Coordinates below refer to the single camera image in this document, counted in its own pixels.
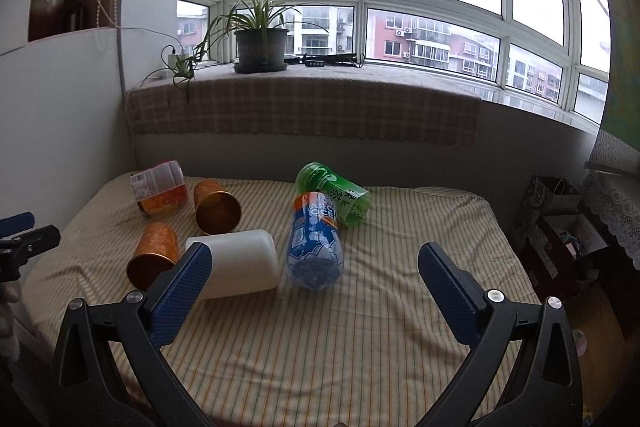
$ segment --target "bottle bottom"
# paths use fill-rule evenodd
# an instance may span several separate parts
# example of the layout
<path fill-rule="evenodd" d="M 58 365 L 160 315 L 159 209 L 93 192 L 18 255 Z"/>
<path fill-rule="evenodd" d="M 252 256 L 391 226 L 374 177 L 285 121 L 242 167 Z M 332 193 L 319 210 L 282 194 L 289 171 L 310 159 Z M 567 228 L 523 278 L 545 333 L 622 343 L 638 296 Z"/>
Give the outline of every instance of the bottle bottom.
<path fill-rule="evenodd" d="M 318 291 L 336 282 L 342 273 L 332 259 L 311 256 L 289 266 L 289 278 L 308 290 Z"/>

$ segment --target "lace cloth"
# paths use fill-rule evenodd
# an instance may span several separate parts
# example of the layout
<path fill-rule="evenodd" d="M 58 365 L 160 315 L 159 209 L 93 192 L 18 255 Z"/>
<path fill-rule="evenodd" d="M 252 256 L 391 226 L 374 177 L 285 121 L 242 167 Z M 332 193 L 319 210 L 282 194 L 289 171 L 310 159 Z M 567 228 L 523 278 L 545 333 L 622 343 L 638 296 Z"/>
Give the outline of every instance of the lace cloth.
<path fill-rule="evenodd" d="M 582 183 L 582 199 L 609 227 L 640 270 L 640 183 L 634 179 L 590 171 Z"/>

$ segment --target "metal screw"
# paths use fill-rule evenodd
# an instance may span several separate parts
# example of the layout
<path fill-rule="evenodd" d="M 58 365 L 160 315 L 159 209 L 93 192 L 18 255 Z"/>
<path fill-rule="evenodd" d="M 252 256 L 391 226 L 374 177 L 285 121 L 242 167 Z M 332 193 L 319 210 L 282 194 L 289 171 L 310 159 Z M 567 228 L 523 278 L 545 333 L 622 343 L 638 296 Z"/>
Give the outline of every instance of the metal screw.
<path fill-rule="evenodd" d="M 487 296 L 489 297 L 489 300 L 492 300 L 493 302 L 504 301 L 504 293 L 502 293 L 500 290 L 489 290 Z"/>
<path fill-rule="evenodd" d="M 142 301 L 142 292 L 138 290 L 133 290 L 132 292 L 127 293 L 127 302 L 130 304 L 135 304 L 136 302 Z"/>
<path fill-rule="evenodd" d="M 549 303 L 549 306 L 556 310 L 562 307 L 562 302 L 558 297 L 549 297 L 546 301 Z"/>
<path fill-rule="evenodd" d="M 69 302 L 69 309 L 70 310 L 77 310 L 79 308 L 82 307 L 82 299 L 77 297 L 75 299 L 73 299 L 71 302 Z"/>

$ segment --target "blue gripper pad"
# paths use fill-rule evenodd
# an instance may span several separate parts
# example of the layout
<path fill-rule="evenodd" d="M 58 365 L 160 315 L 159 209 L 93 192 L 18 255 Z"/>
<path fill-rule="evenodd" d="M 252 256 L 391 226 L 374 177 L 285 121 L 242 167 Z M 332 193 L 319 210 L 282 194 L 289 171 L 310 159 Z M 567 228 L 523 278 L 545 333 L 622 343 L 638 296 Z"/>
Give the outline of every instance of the blue gripper pad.
<path fill-rule="evenodd" d="M 0 239 L 32 229 L 35 224 L 36 220 L 30 212 L 0 219 Z"/>
<path fill-rule="evenodd" d="M 488 313 L 478 281 L 459 269 L 436 242 L 420 248 L 418 271 L 456 340 L 477 346 Z"/>
<path fill-rule="evenodd" d="M 149 339 L 156 349 L 174 341 L 211 274 L 211 251 L 207 245 L 194 243 L 183 258 L 187 256 L 168 272 L 173 280 L 151 310 Z"/>

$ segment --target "hand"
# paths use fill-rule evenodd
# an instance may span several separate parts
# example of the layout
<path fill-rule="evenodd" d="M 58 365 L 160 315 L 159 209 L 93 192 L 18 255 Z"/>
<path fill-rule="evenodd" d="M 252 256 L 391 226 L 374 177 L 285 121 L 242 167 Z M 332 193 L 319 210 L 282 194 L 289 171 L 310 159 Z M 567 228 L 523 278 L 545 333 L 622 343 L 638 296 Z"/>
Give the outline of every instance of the hand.
<path fill-rule="evenodd" d="M 14 314 L 9 303 L 19 300 L 19 281 L 0 283 L 0 358 L 14 362 L 20 355 L 20 345 L 14 335 Z"/>

